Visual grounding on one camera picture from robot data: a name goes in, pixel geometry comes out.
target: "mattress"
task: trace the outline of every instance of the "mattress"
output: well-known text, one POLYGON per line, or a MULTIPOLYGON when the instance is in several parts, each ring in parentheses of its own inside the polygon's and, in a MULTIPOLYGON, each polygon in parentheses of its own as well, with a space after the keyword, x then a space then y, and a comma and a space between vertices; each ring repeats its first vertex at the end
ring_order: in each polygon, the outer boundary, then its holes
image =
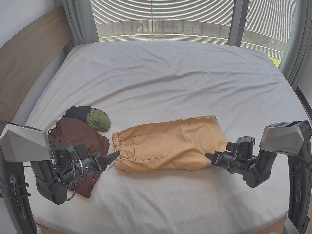
MULTIPOLYGON (((71 50, 34 107, 27 125, 47 131, 71 106, 107 113, 111 134, 139 124, 215 115, 227 141, 255 137, 264 127, 307 120, 288 82, 262 52, 181 41, 127 41, 79 45, 71 50)), ((146 173, 103 172, 90 198, 55 205, 36 190, 35 220, 64 233, 252 233, 288 210, 287 156, 271 177, 249 188, 239 174, 218 167, 146 173)))

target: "brown shorts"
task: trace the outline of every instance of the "brown shorts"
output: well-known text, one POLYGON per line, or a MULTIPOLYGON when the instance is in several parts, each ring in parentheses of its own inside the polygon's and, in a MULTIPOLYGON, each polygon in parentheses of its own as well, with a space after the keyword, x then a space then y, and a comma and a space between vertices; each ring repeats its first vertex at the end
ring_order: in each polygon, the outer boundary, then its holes
POLYGON ((113 133, 118 170, 196 170, 211 165, 205 153, 224 152, 225 139, 213 115, 150 123, 113 133))

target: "headboard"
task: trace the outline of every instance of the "headboard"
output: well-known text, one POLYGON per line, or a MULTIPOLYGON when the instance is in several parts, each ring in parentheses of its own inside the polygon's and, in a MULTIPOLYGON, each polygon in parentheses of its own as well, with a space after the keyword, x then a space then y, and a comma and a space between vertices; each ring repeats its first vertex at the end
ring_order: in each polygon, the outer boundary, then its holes
POLYGON ((71 39, 60 6, 33 21, 0 48, 0 119, 12 122, 29 89, 71 39))

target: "folded shorts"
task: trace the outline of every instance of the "folded shorts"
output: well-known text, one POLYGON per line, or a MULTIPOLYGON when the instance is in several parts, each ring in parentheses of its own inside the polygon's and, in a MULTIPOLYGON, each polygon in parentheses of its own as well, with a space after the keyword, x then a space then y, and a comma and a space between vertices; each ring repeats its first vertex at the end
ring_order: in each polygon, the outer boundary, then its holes
POLYGON ((224 152, 227 145, 213 115, 139 125, 112 136, 120 151, 116 168, 126 172, 200 169, 211 165, 205 153, 224 152))

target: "curtain fold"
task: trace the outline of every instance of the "curtain fold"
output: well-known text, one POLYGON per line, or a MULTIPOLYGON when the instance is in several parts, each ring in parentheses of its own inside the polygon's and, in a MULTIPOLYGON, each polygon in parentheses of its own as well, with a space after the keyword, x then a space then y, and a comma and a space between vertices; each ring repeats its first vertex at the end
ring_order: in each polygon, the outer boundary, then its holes
POLYGON ((72 32, 72 44, 98 42, 99 37, 90 0, 53 0, 54 6, 63 6, 72 32))
POLYGON ((306 66, 312 45, 312 0, 296 0, 291 34, 279 70, 293 89, 306 66))

